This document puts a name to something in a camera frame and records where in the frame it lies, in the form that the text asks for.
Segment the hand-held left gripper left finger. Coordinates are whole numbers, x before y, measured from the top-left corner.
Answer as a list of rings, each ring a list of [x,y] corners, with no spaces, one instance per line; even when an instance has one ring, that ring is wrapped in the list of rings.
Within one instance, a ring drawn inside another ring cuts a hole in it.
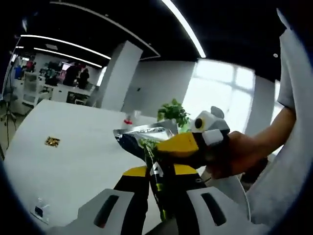
[[[113,189],[105,189],[78,211],[79,235],[140,235],[148,209],[146,166],[124,172]]]

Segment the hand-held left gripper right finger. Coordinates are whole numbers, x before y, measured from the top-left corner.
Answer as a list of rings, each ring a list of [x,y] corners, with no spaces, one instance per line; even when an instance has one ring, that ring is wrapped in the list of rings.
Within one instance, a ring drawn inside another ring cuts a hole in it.
[[[175,164],[169,183],[170,206],[180,235],[244,235],[251,226],[245,190],[236,176],[209,180]]]

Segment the person's right hand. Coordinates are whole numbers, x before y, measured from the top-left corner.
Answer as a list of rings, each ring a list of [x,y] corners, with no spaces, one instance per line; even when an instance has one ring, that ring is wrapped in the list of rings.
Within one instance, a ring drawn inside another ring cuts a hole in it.
[[[265,169],[272,149],[261,136],[250,137],[235,131],[228,135],[226,146],[220,148],[207,170],[213,179],[243,174],[242,181],[253,183]]]

